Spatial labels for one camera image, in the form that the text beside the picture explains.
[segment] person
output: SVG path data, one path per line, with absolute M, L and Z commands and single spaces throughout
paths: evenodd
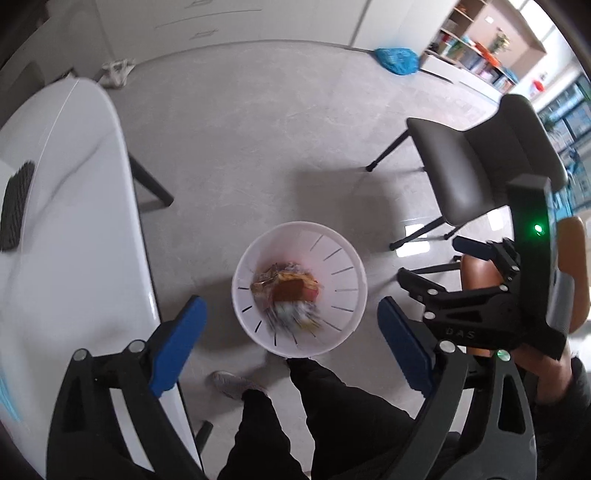
M 591 391 L 584 367 L 578 358 L 571 359 L 568 345 L 559 361 L 525 345 L 512 356 L 518 365 L 539 377 L 532 408 L 539 477 L 581 428 Z M 383 398 L 345 385 L 314 360 L 286 361 L 315 442 L 311 478 L 381 478 L 404 447 L 414 420 Z M 281 430 L 266 390 L 229 372 L 214 372 L 211 379 L 221 393 L 244 402 L 235 445 L 218 480 L 306 480 L 290 453 L 290 441 Z M 438 478 L 454 462 L 458 440 L 458 433 L 447 435 L 430 479 Z

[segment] black chair leg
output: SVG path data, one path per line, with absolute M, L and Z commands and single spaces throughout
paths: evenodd
M 205 420 L 203 422 L 203 425 L 201 425 L 201 428 L 199 429 L 199 431 L 195 435 L 195 448 L 199 452 L 199 455 L 202 454 L 203 448 L 205 447 L 205 444 L 207 443 L 207 440 L 208 440 L 209 436 L 211 435 L 212 430 L 213 430 L 213 423 Z
M 416 273 L 417 275 L 423 275 L 425 273 L 440 273 L 449 272 L 452 270 L 460 270 L 460 262 L 453 261 L 451 263 L 444 263 L 443 265 L 433 265 L 432 267 L 418 268 L 416 270 L 411 270 L 411 272 Z
M 404 142 L 409 137 L 409 135 L 410 132 L 408 130 L 405 130 L 402 133 L 402 135 L 400 135 L 396 140 L 394 140 L 392 145 L 390 145 L 386 150 L 384 150 L 382 154 L 373 162 L 371 162 L 367 167 L 365 167 L 365 169 L 367 171 L 372 171 L 375 167 L 378 166 L 378 163 L 380 163 L 383 159 L 390 155 L 402 142 Z
M 465 225 L 465 223 L 458 225 L 457 227 L 455 227 L 451 232 L 446 233 L 445 235 L 443 235 L 443 239 L 444 240 L 449 240 L 451 237 L 453 237 L 456 232 L 462 228 Z
M 166 190 L 158 180 L 156 180 L 150 172 L 148 172 L 143 166 L 131 155 L 131 153 L 127 152 L 129 157 L 129 165 L 131 166 L 131 174 L 133 175 L 134 179 L 139 182 L 140 185 L 143 185 L 149 191 L 151 191 L 154 195 L 156 195 L 162 203 L 169 207 L 174 202 L 174 197 Z
M 424 235 L 425 233 L 430 232 L 433 229 L 436 229 L 438 226 L 443 225 L 444 223 L 445 223 L 444 218 L 439 217 L 438 219 L 433 220 L 431 223 L 426 224 L 420 230 L 417 230 L 416 232 L 411 233 L 410 235 L 408 235 L 404 238 L 401 238 L 397 242 L 390 244 L 390 250 L 394 251 L 397 248 L 400 248 L 401 246 L 403 246 L 405 243 L 410 242 L 411 240 L 415 240 L 416 238 L 419 238 L 421 235 Z

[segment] plastic wrapper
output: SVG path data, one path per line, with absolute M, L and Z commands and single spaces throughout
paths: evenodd
M 295 335 L 320 328 L 316 297 L 320 284 L 296 263 L 274 264 L 255 277 L 251 291 L 273 331 Z

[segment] blue gripper pad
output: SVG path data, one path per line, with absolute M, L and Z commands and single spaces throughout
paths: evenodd
M 492 260 L 494 254 L 494 250 L 490 245 L 465 236 L 454 237 L 452 247 L 456 252 L 480 258 L 481 260 Z
M 176 385 L 193 345 L 205 327 L 206 320 L 205 302 L 201 297 L 191 297 L 174 320 L 173 329 L 152 360 L 150 389 L 157 398 Z
M 410 327 L 408 319 L 391 297 L 378 304 L 378 326 L 396 357 L 408 385 L 427 398 L 433 390 L 433 363 Z

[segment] white trash bin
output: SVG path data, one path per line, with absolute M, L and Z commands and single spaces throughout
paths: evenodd
M 322 328 L 294 337 L 271 330 L 250 286 L 255 272 L 274 263 L 296 262 L 322 286 L 316 304 Z M 368 286 L 359 255 L 343 236 L 311 222 L 290 222 L 264 233 L 246 249 L 232 279 L 232 303 L 244 331 L 256 343 L 287 358 L 306 358 L 332 350 L 359 325 Z

